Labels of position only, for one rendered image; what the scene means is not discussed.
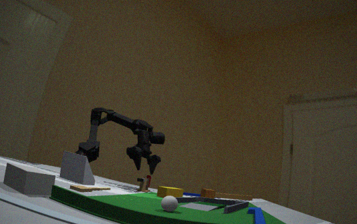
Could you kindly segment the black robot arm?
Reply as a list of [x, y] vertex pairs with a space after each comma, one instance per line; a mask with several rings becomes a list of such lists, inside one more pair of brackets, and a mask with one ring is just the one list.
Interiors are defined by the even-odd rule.
[[[107, 116], [101, 119], [102, 112], [107, 113]], [[134, 135], [138, 135], [138, 141], [150, 140], [153, 144], [163, 144], [165, 141], [165, 134], [153, 132], [153, 128], [146, 121], [129, 119], [114, 112], [112, 109], [105, 109], [104, 107], [94, 108], [91, 111], [89, 139], [87, 142], [79, 143], [79, 150], [75, 152], [75, 154], [86, 156], [89, 163], [99, 157], [100, 141], [97, 141], [98, 126], [107, 121], [114, 121], [115, 123], [128, 127]]]

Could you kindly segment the green flat mat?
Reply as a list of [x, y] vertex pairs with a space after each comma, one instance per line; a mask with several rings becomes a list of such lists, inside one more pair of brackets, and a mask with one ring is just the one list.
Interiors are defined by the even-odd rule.
[[[133, 193], [133, 194], [123, 194], [123, 195], [101, 195], [101, 196], [88, 196], [94, 199], [98, 199], [104, 201], [106, 203], [112, 203], [121, 207], [126, 207], [129, 209], [135, 209], [138, 211], [144, 211], [147, 213], [154, 213], [157, 215], [163, 215], [167, 217], [176, 217], [179, 219], [188, 219], [194, 221], [206, 221], [206, 222], [215, 222], [215, 223], [232, 223], [232, 224], [254, 224], [254, 214], [248, 214], [249, 207], [257, 207], [254, 206], [252, 203], [248, 202], [248, 207], [243, 209], [239, 209], [237, 211], [233, 211], [231, 213], [222, 213], [224, 212], [223, 208], [215, 209], [212, 211], [201, 211], [198, 209], [191, 209], [186, 207], [179, 207], [181, 206], [178, 203], [178, 207], [174, 211], [165, 211], [161, 206], [161, 201], [163, 197], [157, 197], [157, 193], [154, 192], [146, 192], [146, 193]], [[69, 207], [73, 207], [80, 211], [84, 211], [88, 214], [95, 215], [97, 217], [108, 219], [115, 223], [120, 224], [129, 224], [124, 223], [122, 221], [117, 221], [115, 219], [111, 219], [109, 217], [104, 217], [96, 213], [89, 212], [84, 209], [80, 209], [76, 206], [70, 205], [68, 203], [62, 202], [58, 199], [49, 197], [52, 200], [55, 200], [59, 203], [65, 204]], [[257, 207], [258, 208], [258, 207]], [[286, 224], [283, 221], [273, 217], [272, 215], [268, 214], [266, 211], [263, 211], [263, 216], [266, 224]]]

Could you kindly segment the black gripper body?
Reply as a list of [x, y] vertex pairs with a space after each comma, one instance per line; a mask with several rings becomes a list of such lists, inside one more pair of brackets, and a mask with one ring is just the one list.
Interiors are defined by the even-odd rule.
[[159, 162], [161, 161], [161, 158], [157, 155], [152, 155], [152, 151], [150, 151], [150, 146], [151, 144], [149, 143], [148, 140], [140, 140], [136, 144], [136, 146], [129, 147], [127, 149], [127, 155], [132, 155], [133, 153], [139, 152], [142, 153], [141, 157], [144, 157], [147, 159], [147, 162], [151, 162], [154, 160], [158, 160]]

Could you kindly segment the white golf ball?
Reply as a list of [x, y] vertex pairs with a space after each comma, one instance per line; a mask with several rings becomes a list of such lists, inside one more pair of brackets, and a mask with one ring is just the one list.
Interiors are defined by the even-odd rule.
[[161, 206], [165, 211], [174, 211], [178, 207], [178, 201], [173, 196], [166, 196], [161, 201]]

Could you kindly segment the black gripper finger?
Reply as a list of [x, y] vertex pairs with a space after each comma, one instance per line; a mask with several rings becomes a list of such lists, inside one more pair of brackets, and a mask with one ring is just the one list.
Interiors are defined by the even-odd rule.
[[151, 175], [154, 173], [157, 163], [159, 163], [158, 160], [154, 160], [154, 161], [147, 163], [149, 165], [149, 170], [150, 170]]
[[139, 152], [136, 152], [136, 153], [133, 153], [132, 155], [129, 155], [129, 157], [131, 157], [133, 159], [133, 161], [135, 162], [137, 170], [140, 170], [141, 159], [142, 159], [141, 155], [142, 155], [142, 153], [139, 153]]

